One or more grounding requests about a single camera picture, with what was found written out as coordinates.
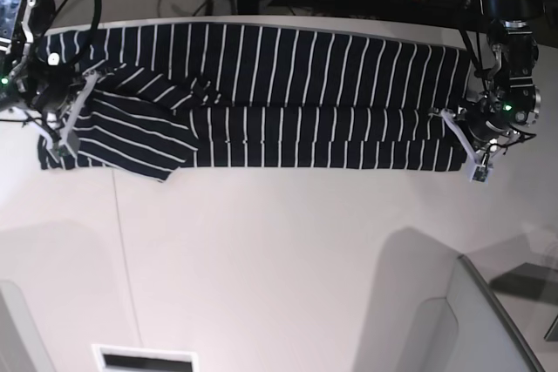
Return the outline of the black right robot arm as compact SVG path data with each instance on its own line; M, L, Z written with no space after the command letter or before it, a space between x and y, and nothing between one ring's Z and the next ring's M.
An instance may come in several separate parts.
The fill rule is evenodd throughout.
M79 62L92 46L102 0L94 0L90 29L72 57L41 58L38 48L60 10L54 0L1 0L1 108L34 125L56 162L78 156L74 126L99 79Z

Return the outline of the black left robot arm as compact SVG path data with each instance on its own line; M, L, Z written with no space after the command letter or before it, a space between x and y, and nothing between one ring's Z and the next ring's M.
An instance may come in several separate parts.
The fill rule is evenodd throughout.
M482 90L464 98L455 111L432 108L466 153L469 180L484 183L494 161L511 147L534 139L530 131L541 113L541 94L533 81L539 48L529 21L544 12L543 0L464 0L461 11L488 19L487 46L493 65L482 63L480 40L458 28Z

